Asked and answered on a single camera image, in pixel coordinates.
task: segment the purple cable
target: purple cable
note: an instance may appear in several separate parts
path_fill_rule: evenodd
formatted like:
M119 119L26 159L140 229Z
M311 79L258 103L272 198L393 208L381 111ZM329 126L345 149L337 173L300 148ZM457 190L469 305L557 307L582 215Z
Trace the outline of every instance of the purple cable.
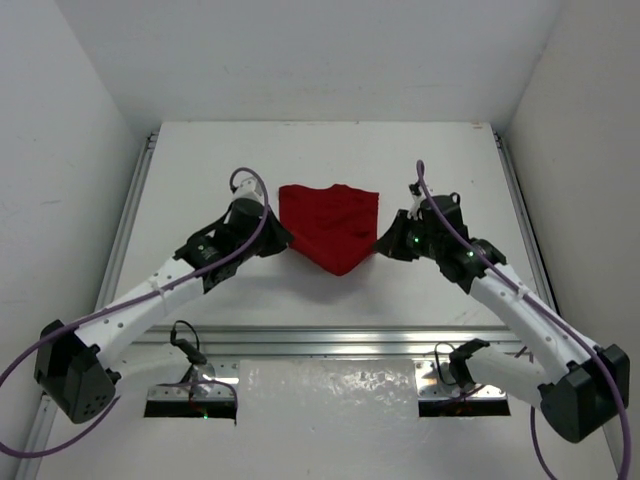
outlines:
M480 261L487 268L491 269L491 271L498 278L500 278L509 288L511 288L514 292L517 292L519 290L518 285L516 285L509 277L507 277L504 273L502 273L500 270L498 270L489 260L487 260L487 258L483 255L482 252L480 252L479 250L474 248L473 245L471 245L469 242L467 242L455 230L455 228L453 228L453 226L449 223L449 221L442 214L442 212L438 208L438 205L436 204L436 202L431 197L431 194L429 193L429 189L427 188L427 185L425 183L425 180L424 180L424 162L422 160L418 160L416 162L416 171L418 173L418 182L420 183L420 188L422 188L422 191L425 194L425 197L427 199L427 202L429 203L429 206L431 207L433 212L436 214L436 216L438 217L440 222L442 222L442 224L449 231L449 233L451 233L451 235L462 246L464 246L469 251L474 252L478 256L478 258L480 258ZM589 345L587 345L587 343L584 340L582 340L569 327L567 327L564 324L564 322L562 320L560 320L555 314L553 314L549 310L547 310L547 308L543 304L541 304L540 302L538 302L534 298L530 297L528 294L524 295L524 301L527 302L531 306L531 308L533 308L536 312L538 312L543 317L547 318L549 321L551 321L553 324L555 324L558 328L560 328L563 332L565 332L569 337L571 337L578 345L580 345L580 347L582 349L584 349L589 354L589 356L593 360L593 363L602 372L602 375L603 375L605 381L607 382L607 385L611 389L611 394L613 396L613 401L616 404L616 408L618 410L618 415L620 417L620 425L622 426L622 439L623 439L624 447L623 447L622 463L620 465L620 471L618 472L618 480L627 480L627 478L629 476L629 469L631 467L631 429L629 427L629 417L627 416L627 411L624 408L624 402L622 400L622 396L620 395L620 391L618 390L618 386L616 385L615 380L611 376L611 373L607 369L607 367L604 364L604 362L602 360L600 360L600 358L598 357L598 355L595 352L595 350L593 350ZM542 465L542 468L545 469L545 471L547 472L548 475L550 475L551 472L548 471L548 467L546 466L546 463L544 462L544 459L542 458L542 455L540 454L540 446L537 443L537 434L536 434L536 430L535 430L535 422L533 422L531 425L532 425L532 437L534 439L534 448L536 450L536 456L538 457L538 460L540 461L540 464ZM549 478L555 479L555 477L553 475L550 475Z
M84 317L81 317L80 319L76 320L75 322L71 322L71 323L65 325L64 327L61 327L58 330L55 330L55 331L51 332L48 335L45 335L44 337L40 338L40 340L38 340L36 343L31 345L29 348L27 348L20 355L18 355L18 357L13 362L11 362L11 364L6 368L6 370L4 372L2 372L2 374L0 375L0 387L2 387L2 385L4 385L4 383L7 381L7 378L9 378L9 375L11 375L13 373L13 371L18 367L18 365L20 365L29 355L31 355L33 352L38 350L40 347L42 347L46 343L49 343L52 340L55 340L56 338L59 338L59 337L61 337L63 335L66 335L69 332L73 332L73 331L77 330L78 327L84 325L85 323L92 322L92 321L97 320L98 318L102 318L102 317L104 317L106 315L111 315L112 313L116 313L116 312L119 312L119 311L124 310L126 308L133 307L134 305L138 305L139 303L145 302L147 300L150 300L150 299L152 299L154 297L159 296L162 291L173 290L178 285L181 285L184 282L186 282L188 280L191 280L192 278L196 278L196 277L202 276L202 275L210 272L211 270L214 270L214 269L226 264L227 262L230 262L231 260L236 258L238 255L240 255L242 252L244 252L247 248L249 248L249 246L256 240L256 238L258 238L258 235L260 235L260 233L262 232L262 229L264 228L264 225L267 222L267 215L269 213L269 195L267 193L266 185L264 184L264 181L262 180L260 175L258 175L255 171L253 171L252 169L247 168L247 167L237 168L231 174L231 178L229 179L230 185L233 186L233 180L235 179L235 177L240 172L246 172L246 173L252 175L253 177L255 177L256 181L260 185L260 188L262 188L262 193L264 194L264 209L262 211L262 218L260 218L260 222L258 223L258 226L256 227L256 230L251 234L251 236L247 239L247 241L245 243L243 243L237 250L235 250L234 252L230 253L226 257L221 258L217 262L215 262L215 263L213 263L211 265L208 265L208 266L206 266L204 268L201 268L200 270L196 270L194 272L191 272L188 275L180 277L180 278L178 278L178 279L176 279L176 280L174 280L174 281L172 281L170 283L167 283L166 285L164 285L159 290L154 290L153 292L147 293L145 295L141 295L141 296L139 296L137 298L133 298L133 299L128 300L126 302L119 303L119 304L113 305L111 307L103 308L102 310L99 310L97 312L94 312L94 313L91 313L91 314L86 315ZM14 450L11 447L9 447L9 446L5 445L4 443L0 442L0 452L4 453L5 455L9 455L11 457L16 457L16 458L41 458L41 457L46 457L48 455L53 455L55 453L58 453L58 452L64 450L65 448L70 447L71 445L73 445L77 441L81 440L89 432L91 432L94 428L96 428L98 426L98 424L100 422L102 422L102 420L105 419L107 414L113 409L113 407L115 406L117 401L118 401L118 399L116 398L105 409L105 411L96 419L96 421L93 422L91 425L89 425L89 427L87 427L86 430L84 430L83 432L79 433L78 435L73 437L71 440L68 440L65 443L62 443L62 444L60 444L60 445L58 445L56 447L49 448L47 450L41 450L39 452L23 452L23 451L19 451L19 450Z

